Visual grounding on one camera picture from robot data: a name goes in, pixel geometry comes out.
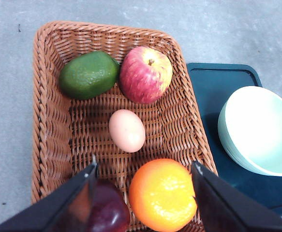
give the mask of egg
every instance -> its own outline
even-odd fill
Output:
[[[113,113],[108,128],[114,144],[123,151],[136,152],[145,142],[145,127],[141,119],[130,110]]]

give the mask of concrete floor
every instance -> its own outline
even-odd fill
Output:
[[[282,0],[0,0],[0,223],[30,205],[32,42],[53,20],[163,30],[186,62],[249,64],[282,97]]]

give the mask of ceramic bowl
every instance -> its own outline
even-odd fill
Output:
[[[282,176],[282,98],[262,87],[243,87],[223,106],[218,134],[228,155],[258,174]]]

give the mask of green lime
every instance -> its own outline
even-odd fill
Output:
[[[94,51],[63,67],[59,87],[70,98],[86,100],[112,88],[118,75],[118,62],[103,51]]]

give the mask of dark teal tray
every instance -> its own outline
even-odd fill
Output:
[[[219,176],[282,216],[282,177],[255,174],[237,165],[218,137],[218,116],[224,103],[241,87],[262,87],[257,72],[237,64],[190,63],[187,69]]]

